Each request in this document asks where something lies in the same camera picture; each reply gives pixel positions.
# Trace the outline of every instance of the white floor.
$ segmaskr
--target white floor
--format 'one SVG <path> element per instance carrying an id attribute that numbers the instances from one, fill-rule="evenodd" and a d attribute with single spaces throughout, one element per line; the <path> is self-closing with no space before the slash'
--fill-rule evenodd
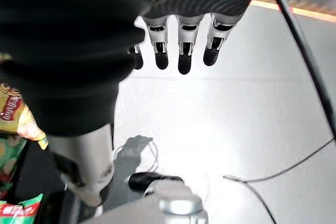
<path id="1" fill-rule="evenodd" d="M 299 17 L 336 104 L 336 25 Z M 331 132 L 300 53 L 276 10 L 251 6 L 222 47 L 203 64 L 207 17 L 191 72 L 178 72 L 177 22 L 169 21 L 169 66 L 160 70 L 148 37 L 144 67 L 120 85 L 115 143 L 152 137 L 158 172 L 180 175 L 205 202 L 210 223 L 271 223 L 244 185 L 222 179 L 272 175 L 329 141 Z M 154 162 L 149 147 L 137 171 Z M 336 148 L 254 183 L 277 223 L 336 223 Z"/>

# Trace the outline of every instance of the chip bag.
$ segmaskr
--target chip bag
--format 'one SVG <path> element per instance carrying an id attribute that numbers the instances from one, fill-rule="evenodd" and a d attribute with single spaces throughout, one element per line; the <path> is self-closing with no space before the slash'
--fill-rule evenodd
<path id="1" fill-rule="evenodd" d="M 20 92 L 3 82 L 0 82 L 0 132 L 38 141 L 42 149 L 48 145 L 46 134 L 37 126 Z"/>
<path id="2" fill-rule="evenodd" d="M 6 201 L 0 201 L 0 223 L 33 224 L 42 197 L 43 194 L 40 194 L 33 199 L 20 202 L 19 205 L 11 205 Z"/>
<path id="3" fill-rule="evenodd" d="M 11 188 L 16 162 L 26 144 L 19 135 L 0 135 L 0 199 L 4 199 Z"/>

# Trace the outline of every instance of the yellow snack bag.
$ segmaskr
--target yellow snack bag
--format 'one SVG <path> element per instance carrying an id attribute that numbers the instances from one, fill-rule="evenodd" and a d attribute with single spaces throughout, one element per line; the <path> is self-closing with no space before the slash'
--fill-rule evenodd
<path id="1" fill-rule="evenodd" d="M 48 145 L 46 134 L 37 126 L 20 92 L 2 82 L 0 82 L 0 132 L 19 134 L 38 141 L 43 150 Z"/>

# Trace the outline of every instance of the robotic hand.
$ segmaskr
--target robotic hand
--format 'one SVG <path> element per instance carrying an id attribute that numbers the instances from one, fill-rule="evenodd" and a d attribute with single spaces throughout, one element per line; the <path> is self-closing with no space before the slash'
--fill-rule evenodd
<path id="1" fill-rule="evenodd" d="M 167 18 L 178 18 L 178 69 L 187 74 L 199 24 L 212 23 L 204 63 L 218 52 L 251 0 L 0 0 L 0 79 L 20 89 L 46 132 L 62 180 L 87 205 L 107 197 L 118 84 L 141 68 L 134 27 L 142 16 L 160 69 L 168 65 Z"/>

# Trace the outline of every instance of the black cable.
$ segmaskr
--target black cable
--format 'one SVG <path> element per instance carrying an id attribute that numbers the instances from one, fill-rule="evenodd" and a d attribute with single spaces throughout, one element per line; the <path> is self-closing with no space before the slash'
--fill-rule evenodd
<path id="1" fill-rule="evenodd" d="M 233 182 L 238 182 L 243 184 L 244 186 L 246 186 L 258 199 L 259 201 L 262 203 L 262 205 L 264 206 L 265 210 L 268 213 L 269 218 L 272 220 L 273 224 L 277 224 L 277 222 L 275 221 L 275 218 L 271 212 L 271 210 L 269 209 L 268 205 L 266 204 L 266 202 L 264 201 L 264 199 L 262 198 L 262 196 L 258 193 L 258 191 L 251 185 L 249 185 L 247 182 L 239 179 L 239 178 L 233 178 L 233 177 L 223 177 L 225 179 L 231 180 Z"/>
<path id="2" fill-rule="evenodd" d="M 275 173 L 273 175 L 270 175 L 270 176 L 267 176 L 267 177 L 263 177 L 263 178 L 255 178 L 255 179 L 238 179 L 238 178 L 235 178 L 233 176 L 230 176 L 230 175 L 224 175 L 223 178 L 225 179 L 230 179 L 230 180 L 233 180 L 233 181 L 237 181 L 237 182 L 242 182 L 242 183 L 257 183 L 257 182 L 263 182 L 263 181 L 266 181 L 266 180 L 269 180 L 269 179 L 272 179 L 272 178 L 275 178 L 275 177 L 278 177 L 290 170 L 292 170 L 293 168 L 297 167 L 298 165 L 302 164 L 303 162 L 307 161 L 308 159 L 310 159 L 312 156 L 314 156 L 317 152 L 319 152 L 320 150 L 322 150 L 323 148 L 325 148 L 326 146 L 328 146 L 330 143 L 332 143 L 335 139 L 331 139 L 329 140 L 328 142 L 326 142 L 325 144 L 323 144 L 320 148 L 318 148 L 316 151 L 312 152 L 311 154 L 309 154 L 307 157 L 305 157 L 304 159 L 300 160 L 299 162 L 295 163 L 294 165 L 278 172 L 278 173 Z"/>
<path id="3" fill-rule="evenodd" d="M 318 68 L 318 65 L 315 61 L 315 58 L 313 56 L 313 53 L 308 45 L 308 42 L 301 30 L 300 25 L 295 20 L 293 14 L 291 13 L 290 7 L 287 4 L 286 0 L 276 0 L 280 10 L 287 22 L 287 25 L 290 29 L 290 31 L 293 34 L 293 37 L 300 49 L 300 52 L 302 54 L 302 58 L 308 68 L 308 71 L 310 73 L 311 79 L 315 85 L 317 94 L 319 96 L 319 99 L 321 101 L 324 113 L 326 115 L 329 127 L 331 129 L 333 138 L 336 138 L 336 121 L 335 121 L 335 115 L 333 112 L 333 108 L 331 105 L 331 101 L 327 92 L 327 89 L 324 85 L 322 75 L 320 73 L 320 70 Z"/>
<path id="4" fill-rule="evenodd" d="M 233 176 L 223 176 L 224 179 L 228 179 L 228 180 L 231 180 L 231 181 L 234 181 L 234 182 L 241 183 L 241 184 L 245 185 L 250 191 L 252 191 L 252 193 L 260 200 L 260 202 L 262 203 L 262 205 L 264 206 L 264 208 L 268 212 L 268 215 L 271 218 L 273 224 L 276 224 L 276 221 L 275 221 L 275 218 L 274 218 L 273 214 L 271 213 L 268 205 L 263 200 L 263 198 L 258 193 L 258 191 L 254 187 L 252 187 L 249 183 L 263 182 L 263 181 L 278 177 L 278 176 L 292 170 L 293 168 L 297 167 L 298 165 L 300 165 L 303 162 L 310 159 L 312 156 L 314 156 L 316 153 L 321 151 L 323 148 L 325 148 L 331 142 L 335 141 L 335 138 L 336 138 L 336 121 L 334 119 L 333 108 L 332 108 L 332 105 L 331 105 L 331 101 L 330 101 L 327 89 L 326 89 L 326 87 L 324 85 L 324 82 L 322 80 L 321 73 L 319 71 L 317 63 L 316 63 L 315 58 L 313 56 L 313 53 L 312 53 L 312 51 L 311 51 L 311 49 L 308 45 L 308 42 L 307 42 L 302 30 L 301 30 L 301 27 L 299 26 L 299 24 L 294 19 L 294 16 L 291 13 L 290 7 L 287 4 L 287 1 L 286 0 L 276 0 L 276 2 L 278 3 L 278 5 L 280 7 L 280 10 L 281 10 L 286 22 L 287 22 L 287 25 L 288 25 L 288 27 L 289 27 L 289 29 L 290 29 L 293 37 L 294 37 L 294 40 L 296 41 L 296 43 L 299 47 L 302 58 L 303 58 L 306 66 L 308 68 L 311 79 L 314 83 L 317 94 L 318 94 L 319 99 L 321 101 L 322 108 L 323 108 L 324 113 L 326 115 L 328 125 L 331 129 L 333 139 L 328 141 L 324 145 L 322 145 L 320 148 L 318 148 L 316 151 L 314 151 L 313 153 L 311 153 L 310 155 L 308 155 L 307 157 L 305 157 L 301 161 L 299 161 L 299 162 L 295 163 L 294 165 L 288 167 L 287 169 L 284 169 L 284 170 L 282 170 L 282 171 L 280 171 L 276 174 L 273 174 L 271 176 L 267 176 L 267 177 L 264 177 L 264 178 L 258 178 L 258 179 L 250 179 L 250 180 L 242 180 L 240 178 L 236 178 L 236 177 L 233 177 Z"/>
<path id="5" fill-rule="evenodd" d="M 323 148 L 325 148 L 326 146 L 328 146 L 330 143 L 334 142 L 334 140 L 335 140 L 334 138 L 331 139 L 331 140 L 329 140 L 328 142 L 326 142 L 325 144 L 323 144 L 320 148 L 318 148 L 316 151 L 314 151 L 311 154 L 309 154 L 304 159 L 300 160 L 299 162 L 295 163 L 294 165 L 292 165 L 292 166 L 290 166 L 290 167 L 288 167 L 288 168 L 286 168 L 286 169 L 284 169 L 284 170 L 282 170 L 282 171 L 280 171 L 278 173 L 275 173 L 273 175 L 270 175 L 270 176 L 267 176 L 267 177 L 264 177 L 264 178 L 257 178 L 257 179 L 250 179 L 250 180 L 241 179 L 241 178 L 238 178 L 238 177 L 235 177 L 235 176 L 231 176 L 231 175 L 224 175 L 223 178 L 227 179 L 227 180 L 230 180 L 230 181 L 233 181 L 233 182 L 241 183 L 244 186 L 246 186 L 250 191 L 252 191 L 252 193 L 260 200 L 260 202 L 262 203 L 262 205 L 266 209 L 269 218 L 272 220 L 272 222 L 274 224 L 276 224 L 275 218 L 274 218 L 272 212 L 270 211 L 268 205 L 266 204 L 266 202 L 264 201 L 264 199 L 261 197 L 261 195 L 258 193 L 258 191 L 253 186 L 251 186 L 249 183 L 263 182 L 263 181 L 266 181 L 266 180 L 278 177 L 278 176 L 280 176 L 280 175 L 282 175 L 282 174 L 284 174 L 284 173 L 292 170 L 293 168 L 297 167 L 298 165 L 300 165 L 303 162 L 305 162 L 308 159 L 310 159 L 312 156 L 314 156 L 316 153 L 318 153 Z"/>

